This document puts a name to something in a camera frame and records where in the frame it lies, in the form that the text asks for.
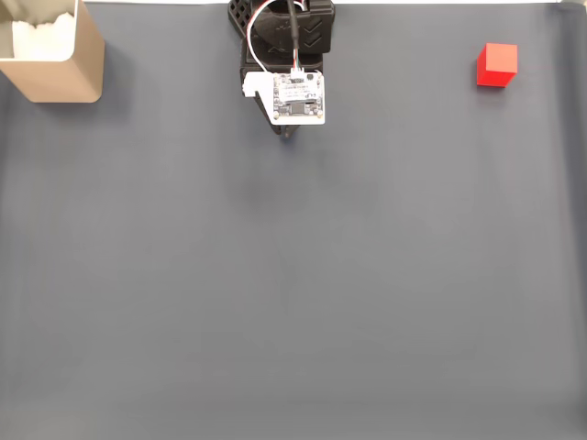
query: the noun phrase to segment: white circuit board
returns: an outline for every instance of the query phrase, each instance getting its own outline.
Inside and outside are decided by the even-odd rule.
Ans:
[[[324,75],[319,71],[250,71],[243,83],[245,96],[258,93],[267,116],[276,126],[324,124],[324,90]]]

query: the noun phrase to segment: cardboard box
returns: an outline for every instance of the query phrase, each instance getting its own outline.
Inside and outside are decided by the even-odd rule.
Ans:
[[[76,0],[73,16],[75,41],[68,60],[0,58],[0,71],[34,103],[93,103],[102,95],[104,39],[83,0]]]

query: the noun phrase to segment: white cable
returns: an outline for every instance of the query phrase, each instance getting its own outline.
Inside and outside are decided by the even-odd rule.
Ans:
[[[250,39],[250,30],[253,28],[253,24],[255,23],[255,20],[257,19],[257,17],[260,15],[261,12],[263,12],[263,9],[265,9],[271,3],[276,2],[276,1],[277,0],[267,0],[265,3],[263,3],[261,6],[259,6],[259,9],[257,9],[255,11],[255,13],[253,14],[253,16],[250,18],[249,25],[247,26],[247,43],[249,44],[250,54],[253,56],[253,58],[255,59],[255,61],[257,62],[257,64],[259,64],[260,67],[264,71],[267,71],[267,69],[265,69],[265,66],[263,66],[263,63],[260,62],[259,58],[257,57],[257,54],[255,53],[255,50],[253,49],[253,43],[252,43],[252,41]],[[305,5],[304,5],[304,3],[298,2],[298,1],[295,1],[293,3],[296,4],[297,6],[300,6],[302,8],[302,10],[305,11]]]

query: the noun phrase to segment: red cube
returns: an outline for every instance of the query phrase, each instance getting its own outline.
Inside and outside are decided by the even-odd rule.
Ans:
[[[517,74],[517,45],[487,43],[477,59],[477,85],[506,87]]]

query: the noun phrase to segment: gray mat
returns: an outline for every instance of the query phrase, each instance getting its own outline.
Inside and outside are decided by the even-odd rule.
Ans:
[[[0,82],[2,440],[585,438],[584,8],[340,6],[286,144],[224,6],[91,11],[97,104]]]

